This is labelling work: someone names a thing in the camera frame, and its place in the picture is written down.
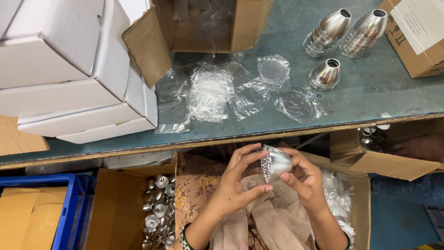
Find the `worker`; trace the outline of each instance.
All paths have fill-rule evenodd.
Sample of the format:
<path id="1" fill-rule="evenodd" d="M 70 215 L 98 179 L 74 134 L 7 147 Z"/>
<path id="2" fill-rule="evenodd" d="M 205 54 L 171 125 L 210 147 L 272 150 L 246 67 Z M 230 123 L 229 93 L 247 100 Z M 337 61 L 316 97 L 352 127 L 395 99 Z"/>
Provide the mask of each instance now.
<path id="1" fill-rule="evenodd" d="M 194 221 L 184 226 L 179 239 L 173 244 L 174 250 L 207 249 L 216 225 L 224 217 L 273 190 L 270 185 L 259 185 L 246 192 L 240 189 L 241 174 L 247 166 L 268 155 L 267 150 L 258 151 L 260 148 L 261 144 L 257 143 L 235 150 L 215 193 Z M 280 149 L 291 156 L 293 164 L 292 173 L 282 173 L 280 178 L 298 193 L 299 201 L 309 216 L 318 249 L 353 249 L 349 237 L 327 205 L 319 168 L 297 150 Z M 301 174 L 306 177 L 303 182 L 295 177 Z"/>
<path id="2" fill-rule="evenodd" d="M 444 133 L 414 137 L 394 144 L 388 153 L 426 161 L 444 160 Z M 426 174 L 416 180 L 378 176 L 371 179 L 372 191 L 385 198 L 424 205 L 444 206 L 444 173 Z"/>

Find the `bracelet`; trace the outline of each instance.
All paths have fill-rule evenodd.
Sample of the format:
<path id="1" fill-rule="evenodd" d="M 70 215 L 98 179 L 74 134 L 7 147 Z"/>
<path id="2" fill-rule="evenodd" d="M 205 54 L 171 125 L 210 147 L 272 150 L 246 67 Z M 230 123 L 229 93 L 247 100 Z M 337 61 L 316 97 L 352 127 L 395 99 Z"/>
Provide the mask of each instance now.
<path id="1" fill-rule="evenodd" d="M 348 241 L 347 248 L 345 250 L 353 250 L 354 248 L 353 248 L 353 244 L 352 244 L 352 242 L 350 240 L 350 237 L 345 232 L 344 232 L 344 234 L 347 237 L 347 241 Z M 317 245 L 316 240 L 314 241 L 314 245 L 315 245 L 317 250 L 320 250 L 318 245 Z"/>
<path id="2" fill-rule="evenodd" d="M 194 248 L 192 248 L 189 244 L 188 241 L 186 240 L 185 237 L 185 230 L 188 228 L 188 226 L 191 224 L 188 223 L 186 224 L 183 228 L 182 231 L 180 232 L 180 236 L 179 236 L 179 240 L 180 240 L 180 246 L 182 247 L 183 250 L 194 250 Z M 208 250 L 210 248 L 210 243 L 208 242 L 208 245 L 203 249 L 203 250 Z"/>

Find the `silver metal lamp shade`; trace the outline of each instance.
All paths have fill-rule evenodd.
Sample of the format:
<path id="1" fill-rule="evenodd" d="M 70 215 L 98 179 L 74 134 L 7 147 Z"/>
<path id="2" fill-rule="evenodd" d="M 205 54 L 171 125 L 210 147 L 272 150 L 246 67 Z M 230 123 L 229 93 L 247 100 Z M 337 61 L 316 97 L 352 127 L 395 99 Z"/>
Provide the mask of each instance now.
<path id="1" fill-rule="evenodd" d="M 268 145 L 264 145 L 262 149 L 269 152 L 267 157 L 261 159 L 262 175 L 266 183 L 279 181 L 283 172 L 289 173 L 291 171 L 293 165 L 288 154 Z"/>
<path id="2" fill-rule="evenodd" d="M 325 55 L 347 33 L 351 17 L 350 11 L 344 8 L 324 17 L 305 39 L 305 52 L 313 57 Z"/>
<path id="3" fill-rule="evenodd" d="M 375 9 L 359 19 L 341 42 L 341 53 L 350 58 L 361 58 L 384 34 L 387 12 Z"/>
<path id="4" fill-rule="evenodd" d="M 330 91 L 341 79 L 341 63 L 333 58 L 327 59 L 314 68 L 309 76 L 313 88 Z"/>

